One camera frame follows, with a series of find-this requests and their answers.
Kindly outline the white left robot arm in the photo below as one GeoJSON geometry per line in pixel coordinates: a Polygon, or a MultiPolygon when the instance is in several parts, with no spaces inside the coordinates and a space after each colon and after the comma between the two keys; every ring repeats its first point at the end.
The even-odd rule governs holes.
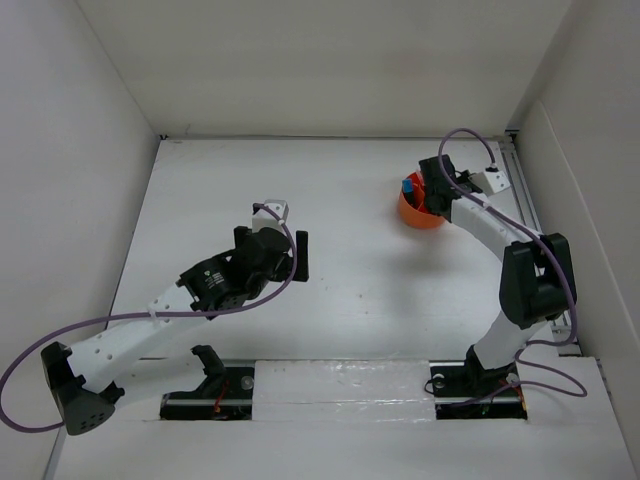
{"type": "Polygon", "coordinates": [[[155,348],[220,316],[269,302],[263,291],[271,283],[285,289],[308,280],[306,231],[238,227],[234,241],[233,249],[183,272],[146,312],[71,346],[54,341],[41,351],[45,379],[69,435],[97,428],[132,400],[126,376],[155,348]]]}

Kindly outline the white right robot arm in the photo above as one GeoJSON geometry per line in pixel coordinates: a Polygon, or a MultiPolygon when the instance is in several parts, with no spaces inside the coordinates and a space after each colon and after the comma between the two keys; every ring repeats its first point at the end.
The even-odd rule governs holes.
{"type": "Polygon", "coordinates": [[[499,314],[453,377],[457,396],[481,402],[520,387],[516,365],[523,352],[545,343],[536,334],[564,313],[576,312],[569,243],[494,208],[475,174],[457,172],[445,154],[421,160],[419,170],[426,211],[471,234],[501,262],[499,314]]]}

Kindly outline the blue cap black highlighter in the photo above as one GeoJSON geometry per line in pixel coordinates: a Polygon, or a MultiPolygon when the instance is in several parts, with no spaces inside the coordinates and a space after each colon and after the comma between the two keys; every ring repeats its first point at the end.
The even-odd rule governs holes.
{"type": "Polygon", "coordinates": [[[415,205],[415,190],[413,182],[410,178],[405,178],[402,180],[402,194],[403,198],[409,205],[415,205]]]}

